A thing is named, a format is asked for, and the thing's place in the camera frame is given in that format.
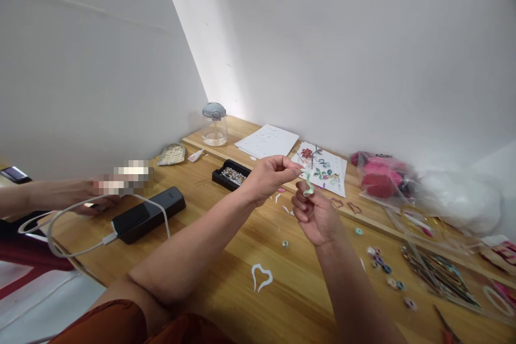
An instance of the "white plastic bag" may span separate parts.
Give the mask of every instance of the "white plastic bag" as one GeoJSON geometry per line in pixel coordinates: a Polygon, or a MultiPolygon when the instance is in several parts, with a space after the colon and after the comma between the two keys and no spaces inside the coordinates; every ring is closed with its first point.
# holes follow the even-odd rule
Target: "white plastic bag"
{"type": "Polygon", "coordinates": [[[483,237],[501,218],[501,194],[478,176],[464,172],[427,171],[419,175],[442,220],[469,236],[483,237]]]}

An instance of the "hand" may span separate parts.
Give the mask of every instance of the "hand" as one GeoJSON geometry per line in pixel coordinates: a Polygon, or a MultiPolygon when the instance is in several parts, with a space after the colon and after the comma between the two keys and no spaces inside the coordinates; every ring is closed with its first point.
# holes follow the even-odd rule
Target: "hand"
{"type": "Polygon", "coordinates": [[[254,167],[239,190],[249,194],[252,201],[261,206],[282,184],[298,177],[302,167],[285,156],[265,157],[254,167]]]}
{"type": "Polygon", "coordinates": [[[314,246],[322,246],[345,236],[344,226],[332,202],[319,190],[308,197],[303,192],[309,189],[306,182],[297,182],[297,191],[292,196],[294,215],[301,229],[314,246]]]}
{"type": "MultiPolygon", "coordinates": [[[[28,189],[31,208],[35,210],[64,210],[73,204],[100,196],[96,193],[93,179],[89,180],[61,180],[41,181],[26,185],[28,189]]],[[[120,201],[120,196],[110,195],[101,199],[92,200],[90,203],[103,207],[114,207],[120,201]]],[[[85,205],[78,206],[73,212],[80,215],[94,216],[101,213],[99,209],[85,205]]]]}

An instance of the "green paper strip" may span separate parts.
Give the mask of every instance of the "green paper strip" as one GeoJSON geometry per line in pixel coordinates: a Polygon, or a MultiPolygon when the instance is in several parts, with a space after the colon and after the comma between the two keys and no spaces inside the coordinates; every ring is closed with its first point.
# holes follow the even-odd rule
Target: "green paper strip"
{"type": "Polygon", "coordinates": [[[313,194],[314,187],[313,187],[312,183],[310,183],[310,171],[308,169],[302,169],[301,171],[306,173],[306,182],[308,183],[308,186],[310,187],[309,190],[306,190],[303,192],[303,196],[306,197],[308,195],[313,194]]]}

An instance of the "white paper heart shape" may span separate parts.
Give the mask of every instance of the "white paper heart shape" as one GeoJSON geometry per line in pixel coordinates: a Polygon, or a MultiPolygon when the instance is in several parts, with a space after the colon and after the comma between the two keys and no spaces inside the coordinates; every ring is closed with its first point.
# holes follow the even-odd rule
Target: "white paper heart shape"
{"type": "Polygon", "coordinates": [[[273,281],[273,274],[270,272],[270,270],[263,270],[262,266],[259,263],[254,265],[253,268],[251,269],[251,273],[253,274],[253,280],[254,280],[254,291],[256,291],[256,276],[254,275],[254,271],[257,268],[260,269],[260,271],[262,273],[269,275],[269,279],[266,281],[263,281],[262,284],[260,285],[260,287],[258,288],[258,293],[260,293],[260,290],[262,290],[262,287],[269,285],[273,281]]]}

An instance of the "scissors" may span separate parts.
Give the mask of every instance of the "scissors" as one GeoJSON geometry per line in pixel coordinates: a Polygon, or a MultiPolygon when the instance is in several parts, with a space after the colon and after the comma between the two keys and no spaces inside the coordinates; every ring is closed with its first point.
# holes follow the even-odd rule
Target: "scissors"
{"type": "Polygon", "coordinates": [[[439,318],[441,319],[443,325],[445,326],[445,344],[464,344],[461,339],[457,337],[457,335],[452,331],[445,318],[442,316],[441,311],[434,304],[434,308],[437,311],[439,318]]]}

